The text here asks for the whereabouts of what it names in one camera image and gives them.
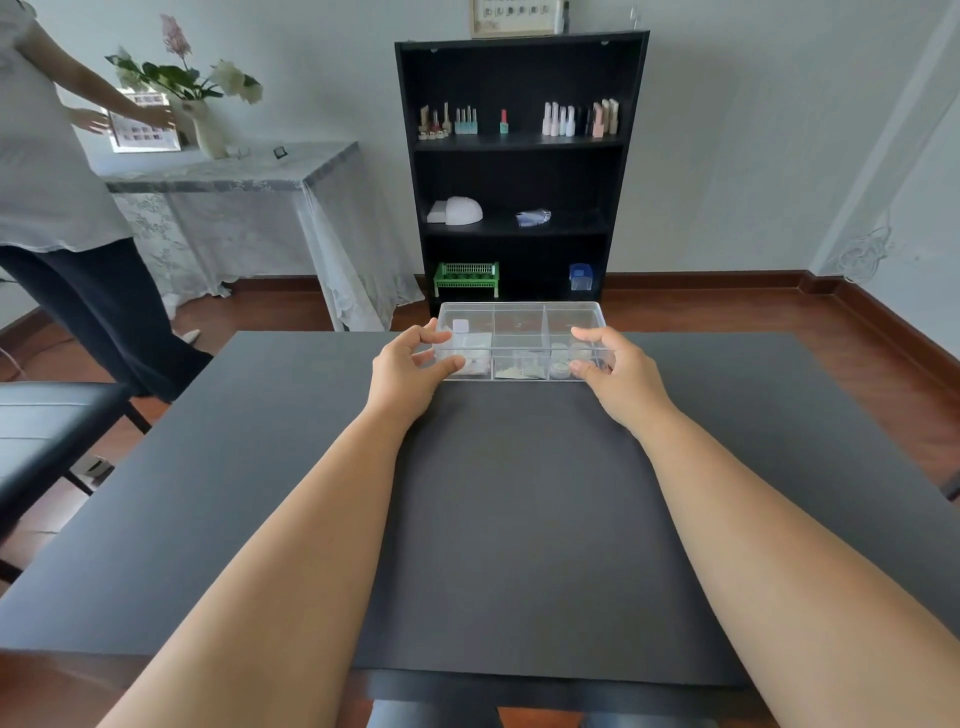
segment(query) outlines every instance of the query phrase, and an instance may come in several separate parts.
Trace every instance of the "framed picture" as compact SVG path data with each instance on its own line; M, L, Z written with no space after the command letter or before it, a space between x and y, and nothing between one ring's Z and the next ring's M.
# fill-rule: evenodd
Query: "framed picture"
M170 106L170 101L165 93L134 91L131 88L121 88L120 93L141 107ZM133 121L112 111L106 109L102 109L102 111L109 117L110 125L113 127L113 133L110 135L110 146L113 147L114 152L180 151L180 135L176 129L148 127L139 121Z
M557 0L468 1L471 37L554 35Z

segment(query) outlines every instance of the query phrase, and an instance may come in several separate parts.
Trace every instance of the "black trousers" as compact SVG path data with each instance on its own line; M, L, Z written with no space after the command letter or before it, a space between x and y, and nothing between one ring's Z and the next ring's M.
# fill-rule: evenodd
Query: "black trousers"
M132 238L82 253L0 245L0 268L135 396L173 401L212 358L173 332Z

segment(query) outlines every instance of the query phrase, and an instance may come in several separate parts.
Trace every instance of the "pink flower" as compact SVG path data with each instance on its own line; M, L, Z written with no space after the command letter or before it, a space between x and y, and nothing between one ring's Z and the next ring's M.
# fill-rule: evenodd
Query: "pink flower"
M190 44L183 37L183 30L177 19L171 15L160 15L163 21L163 44L170 53L183 58L191 52Z

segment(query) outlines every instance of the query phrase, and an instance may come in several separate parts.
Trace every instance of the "white blouse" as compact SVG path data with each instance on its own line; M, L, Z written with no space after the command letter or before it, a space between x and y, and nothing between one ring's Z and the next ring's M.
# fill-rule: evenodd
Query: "white blouse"
M54 85L14 47L35 22L0 0L0 245L78 252L131 237Z

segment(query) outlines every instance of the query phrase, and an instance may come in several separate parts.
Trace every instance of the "white vase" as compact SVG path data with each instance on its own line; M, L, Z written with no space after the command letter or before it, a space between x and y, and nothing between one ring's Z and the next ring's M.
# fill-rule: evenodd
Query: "white vase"
M193 119L193 128L197 133L197 146L211 159L225 159L227 144L216 122L210 117L210 108L206 101L184 101L183 110Z

